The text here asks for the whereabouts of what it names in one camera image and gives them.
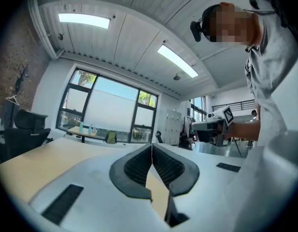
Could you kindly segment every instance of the cabinet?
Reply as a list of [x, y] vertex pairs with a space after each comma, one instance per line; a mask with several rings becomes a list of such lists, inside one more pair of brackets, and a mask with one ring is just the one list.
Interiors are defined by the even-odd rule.
[[181, 128], [181, 113], [167, 110], [163, 142], [168, 145], [178, 145]]

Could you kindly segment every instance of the green bag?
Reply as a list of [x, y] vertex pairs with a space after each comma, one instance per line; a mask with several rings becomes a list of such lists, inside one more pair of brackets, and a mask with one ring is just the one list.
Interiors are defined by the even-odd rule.
[[104, 139], [108, 144], [116, 144], [117, 143], [117, 134], [115, 131], [109, 131]]

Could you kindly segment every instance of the bottle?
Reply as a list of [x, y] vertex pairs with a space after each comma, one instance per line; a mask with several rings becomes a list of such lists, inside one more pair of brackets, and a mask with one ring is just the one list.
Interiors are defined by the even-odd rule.
[[80, 122], [80, 126], [79, 126], [79, 132], [82, 133], [82, 129], [83, 129], [83, 122], [81, 121], [81, 122]]
[[92, 134], [92, 125], [90, 125], [89, 129], [88, 129], [88, 134], [91, 135]]

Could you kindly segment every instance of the wooden desk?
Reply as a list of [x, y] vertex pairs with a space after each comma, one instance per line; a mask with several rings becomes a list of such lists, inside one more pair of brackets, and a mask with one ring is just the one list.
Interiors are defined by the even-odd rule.
[[[42, 187], [77, 163], [121, 150], [59, 138], [0, 164], [0, 180], [8, 193], [28, 203]], [[146, 187], [152, 192], [152, 207], [164, 219], [168, 189], [150, 172]]]
[[89, 129], [88, 128], [82, 128], [82, 132], [80, 132], [79, 129], [80, 129], [79, 126], [75, 126], [73, 128], [70, 128], [69, 130], [67, 130], [67, 132], [69, 132], [71, 134], [81, 136], [81, 142], [82, 143], [85, 142], [86, 137], [101, 139], [100, 137], [95, 136], [95, 134], [89, 134]]

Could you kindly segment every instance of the grey shirt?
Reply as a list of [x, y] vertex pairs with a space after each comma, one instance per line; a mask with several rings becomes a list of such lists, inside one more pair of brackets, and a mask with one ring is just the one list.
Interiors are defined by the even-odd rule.
[[276, 14], [259, 15], [262, 38], [259, 46], [250, 46], [245, 65], [248, 87], [261, 107], [258, 146], [286, 131], [284, 120], [271, 94], [288, 74], [298, 58], [298, 45], [289, 29], [281, 27]]

